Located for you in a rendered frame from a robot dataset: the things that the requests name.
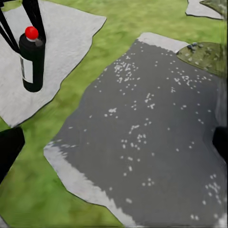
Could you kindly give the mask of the insectifuge atomizer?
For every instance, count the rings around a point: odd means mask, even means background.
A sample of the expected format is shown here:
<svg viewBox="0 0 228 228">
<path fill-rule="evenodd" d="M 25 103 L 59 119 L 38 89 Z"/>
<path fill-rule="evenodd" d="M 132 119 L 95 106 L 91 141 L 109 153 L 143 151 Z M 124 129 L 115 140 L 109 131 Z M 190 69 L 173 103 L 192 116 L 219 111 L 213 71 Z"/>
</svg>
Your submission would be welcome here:
<svg viewBox="0 0 228 228">
<path fill-rule="evenodd" d="M 23 87 L 38 92 L 43 87 L 45 42 L 35 27 L 26 27 L 25 33 L 19 36 L 19 49 Z"/>
</svg>

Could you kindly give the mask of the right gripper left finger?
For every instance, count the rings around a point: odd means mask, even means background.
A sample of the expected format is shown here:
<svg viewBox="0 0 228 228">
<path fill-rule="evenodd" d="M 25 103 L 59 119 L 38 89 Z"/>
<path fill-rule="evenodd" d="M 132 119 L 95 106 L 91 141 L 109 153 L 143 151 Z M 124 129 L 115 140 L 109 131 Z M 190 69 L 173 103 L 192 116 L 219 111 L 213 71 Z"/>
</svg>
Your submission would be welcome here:
<svg viewBox="0 0 228 228">
<path fill-rule="evenodd" d="M 25 144 L 20 126 L 0 132 L 0 184 Z"/>
</svg>

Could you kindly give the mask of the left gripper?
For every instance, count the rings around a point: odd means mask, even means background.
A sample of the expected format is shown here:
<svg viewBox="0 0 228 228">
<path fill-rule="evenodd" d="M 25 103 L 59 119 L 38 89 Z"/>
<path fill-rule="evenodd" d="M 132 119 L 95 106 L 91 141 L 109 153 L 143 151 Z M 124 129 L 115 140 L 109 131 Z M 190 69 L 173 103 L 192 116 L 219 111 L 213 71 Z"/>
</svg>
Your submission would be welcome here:
<svg viewBox="0 0 228 228">
<path fill-rule="evenodd" d="M 4 7 L 3 3 L 11 1 L 11 0 L 0 0 L 0 7 Z M 32 23 L 32 26 L 35 27 L 39 35 L 43 38 L 45 44 L 46 44 L 46 34 L 43 27 L 43 20 L 40 13 L 40 8 L 38 6 L 37 0 L 22 0 L 22 6 L 24 7 L 24 10 L 26 14 L 29 16 L 29 19 Z M 4 39 L 9 43 L 9 46 L 14 52 L 21 53 L 16 40 L 13 37 L 12 31 L 9 29 L 9 26 L 7 24 L 7 21 L 4 18 L 3 12 L 1 12 L 0 9 L 0 22 L 2 23 L 4 29 L 6 30 L 6 33 L 4 30 L 0 27 L 0 34 L 4 37 Z"/>
</svg>

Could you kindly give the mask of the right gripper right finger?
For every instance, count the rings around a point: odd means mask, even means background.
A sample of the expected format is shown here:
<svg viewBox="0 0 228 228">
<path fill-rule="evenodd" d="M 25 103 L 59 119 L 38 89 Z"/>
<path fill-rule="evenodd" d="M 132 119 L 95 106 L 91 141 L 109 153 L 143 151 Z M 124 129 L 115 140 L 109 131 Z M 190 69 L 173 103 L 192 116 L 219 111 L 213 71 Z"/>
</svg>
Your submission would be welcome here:
<svg viewBox="0 0 228 228">
<path fill-rule="evenodd" d="M 228 165 L 228 128 L 217 126 L 213 136 L 213 145 Z"/>
</svg>

